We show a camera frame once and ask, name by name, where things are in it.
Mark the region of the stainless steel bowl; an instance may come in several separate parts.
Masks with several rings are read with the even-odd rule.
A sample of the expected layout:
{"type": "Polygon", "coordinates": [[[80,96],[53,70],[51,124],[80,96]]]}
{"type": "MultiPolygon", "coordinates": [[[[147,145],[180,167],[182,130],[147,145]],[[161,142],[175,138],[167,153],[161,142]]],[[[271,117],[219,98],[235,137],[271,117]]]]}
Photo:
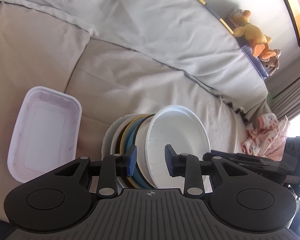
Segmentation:
{"type": "Polygon", "coordinates": [[[130,114],[119,118],[113,124],[116,125],[116,130],[111,141],[110,153],[115,154],[119,151],[116,150],[117,145],[120,145],[121,137],[126,127],[135,119],[142,117],[142,114],[130,114]]]}

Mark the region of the blue ceramic bowl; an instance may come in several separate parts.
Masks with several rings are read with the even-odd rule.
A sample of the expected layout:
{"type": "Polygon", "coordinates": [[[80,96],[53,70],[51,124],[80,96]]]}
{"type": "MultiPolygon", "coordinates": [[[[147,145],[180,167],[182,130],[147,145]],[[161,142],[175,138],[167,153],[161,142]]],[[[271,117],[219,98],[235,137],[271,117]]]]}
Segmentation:
{"type": "MultiPolygon", "coordinates": [[[[135,119],[127,126],[127,128],[125,129],[125,136],[123,137],[123,139],[127,139],[126,150],[129,149],[130,145],[134,144],[136,133],[138,132],[138,129],[142,125],[142,123],[152,116],[153,115],[143,115],[142,117],[135,119]]],[[[129,181],[136,189],[154,188],[152,184],[149,183],[148,180],[143,176],[142,172],[138,167],[138,162],[136,162],[134,173],[129,179],[129,181]]]]}

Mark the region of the white paper cup bowl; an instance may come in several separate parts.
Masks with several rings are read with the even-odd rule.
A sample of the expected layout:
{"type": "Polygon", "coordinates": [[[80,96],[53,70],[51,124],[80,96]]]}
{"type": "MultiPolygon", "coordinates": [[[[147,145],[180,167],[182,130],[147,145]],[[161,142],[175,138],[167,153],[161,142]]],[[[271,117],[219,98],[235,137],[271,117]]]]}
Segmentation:
{"type": "Polygon", "coordinates": [[[189,153],[202,159],[210,152],[210,142],[200,119],[188,108],[167,106],[143,119],[135,130],[137,163],[133,174],[138,187],[161,189],[184,187],[183,177],[171,177],[165,163],[165,146],[178,154],[189,153]]]}

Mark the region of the white red plastic tray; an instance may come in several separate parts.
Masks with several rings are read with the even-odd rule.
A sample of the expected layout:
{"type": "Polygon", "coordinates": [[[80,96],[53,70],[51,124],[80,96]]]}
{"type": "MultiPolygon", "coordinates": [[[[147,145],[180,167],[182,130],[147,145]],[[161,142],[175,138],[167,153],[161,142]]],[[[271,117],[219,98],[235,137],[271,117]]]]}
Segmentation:
{"type": "Polygon", "coordinates": [[[76,157],[82,106],[56,90],[37,86],[25,95],[11,137],[7,167],[25,183],[76,157]]]}

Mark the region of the white bowl yellow rim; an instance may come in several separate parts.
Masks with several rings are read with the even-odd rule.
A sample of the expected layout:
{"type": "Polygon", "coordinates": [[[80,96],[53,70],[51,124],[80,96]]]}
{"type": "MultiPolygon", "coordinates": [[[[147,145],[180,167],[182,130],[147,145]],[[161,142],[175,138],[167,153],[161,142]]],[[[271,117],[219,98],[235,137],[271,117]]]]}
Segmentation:
{"type": "MultiPolygon", "coordinates": [[[[142,115],[140,117],[135,117],[133,120],[125,127],[123,130],[122,138],[120,141],[120,153],[124,155],[130,145],[135,142],[136,133],[142,123],[151,117],[151,115],[142,115]]],[[[122,183],[125,187],[131,189],[152,189],[153,186],[144,178],[141,171],[136,164],[134,174],[132,177],[127,177],[122,179],[122,183]]]]}

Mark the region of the pink patterned baby cloth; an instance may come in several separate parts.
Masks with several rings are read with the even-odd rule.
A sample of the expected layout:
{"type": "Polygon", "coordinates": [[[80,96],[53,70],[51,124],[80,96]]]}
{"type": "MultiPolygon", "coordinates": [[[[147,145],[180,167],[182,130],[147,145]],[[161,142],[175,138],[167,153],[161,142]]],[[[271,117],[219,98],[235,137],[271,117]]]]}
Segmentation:
{"type": "Polygon", "coordinates": [[[290,122],[286,116],[281,120],[274,113],[257,118],[257,126],[248,124],[247,139],[241,144],[243,153],[255,157],[281,161],[285,150],[290,122]]]}

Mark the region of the grey curtain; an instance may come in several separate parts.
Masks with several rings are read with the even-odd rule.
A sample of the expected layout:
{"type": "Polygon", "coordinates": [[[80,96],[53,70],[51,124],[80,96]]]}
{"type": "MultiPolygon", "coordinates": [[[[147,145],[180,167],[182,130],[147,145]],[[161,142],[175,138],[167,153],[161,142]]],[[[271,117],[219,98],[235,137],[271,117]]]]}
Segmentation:
{"type": "Polygon", "coordinates": [[[291,120],[300,114],[300,77],[273,97],[270,109],[278,119],[291,120]]]}

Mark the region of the brown bunny plush toy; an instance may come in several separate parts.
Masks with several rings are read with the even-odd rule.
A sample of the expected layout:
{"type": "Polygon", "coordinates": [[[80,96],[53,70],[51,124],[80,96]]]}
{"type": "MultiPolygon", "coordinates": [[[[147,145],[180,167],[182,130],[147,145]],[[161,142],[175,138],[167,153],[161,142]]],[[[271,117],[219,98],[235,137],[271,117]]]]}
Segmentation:
{"type": "Polygon", "coordinates": [[[269,76],[272,76],[280,67],[279,57],[281,56],[281,50],[274,49],[276,55],[268,59],[259,58],[263,64],[263,67],[268,71],[269,76]]]}

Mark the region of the beige sofa cover cloth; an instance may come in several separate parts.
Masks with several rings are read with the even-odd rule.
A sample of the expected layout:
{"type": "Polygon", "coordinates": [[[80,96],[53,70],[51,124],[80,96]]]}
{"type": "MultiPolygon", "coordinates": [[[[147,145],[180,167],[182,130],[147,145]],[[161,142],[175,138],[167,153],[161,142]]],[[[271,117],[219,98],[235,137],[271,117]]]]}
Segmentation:
{"type": "Polygon", "coordinates": [[[7,166],[26,93],[82,105],[77,155],[97,160],[107,129],[132,113],[183,105],[213,149],[239,152],[245,123],[269,113],[264,81],[196,0],[0,0],[0,220],[18,186],[7,166]]]}

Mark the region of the yellow duck plush toy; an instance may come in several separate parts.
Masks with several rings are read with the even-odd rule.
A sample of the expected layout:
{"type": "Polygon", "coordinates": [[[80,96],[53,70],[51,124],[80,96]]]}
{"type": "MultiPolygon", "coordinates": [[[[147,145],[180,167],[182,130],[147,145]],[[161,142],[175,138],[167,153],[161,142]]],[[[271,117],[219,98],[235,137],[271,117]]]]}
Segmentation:
{"type": "Polygon", "coordinates": [[[237,24],[233,30],[234,37],[244,37],[252,48],[253,56],[267,60],[276,55],[275,51],[269,48],[271,37],[266,36],[263,31],[250,23],[251,12],[239,10],[232,14],[232,20],[237,24]]]}

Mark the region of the yellow black striped bar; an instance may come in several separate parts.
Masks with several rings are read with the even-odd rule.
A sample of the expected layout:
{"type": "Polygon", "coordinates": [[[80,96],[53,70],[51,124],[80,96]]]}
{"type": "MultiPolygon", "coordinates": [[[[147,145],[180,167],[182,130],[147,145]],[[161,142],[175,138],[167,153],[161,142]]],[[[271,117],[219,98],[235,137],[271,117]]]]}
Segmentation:
{"type": "Polygon", "coordinates": [[[213,16],[215,16],[215,18],[217,18],[222,23],[222,25],[226,27],[226,29],[230,32],[231,35],[234,34],[233,30],[228,26],[228,24],[215,11],[213,11],[204,0],[197,0],[197,1],[201,3],[204,7],[206,7],[206,9],[209,12],[211,12],[211,14],[213,14],[213,16]]]}

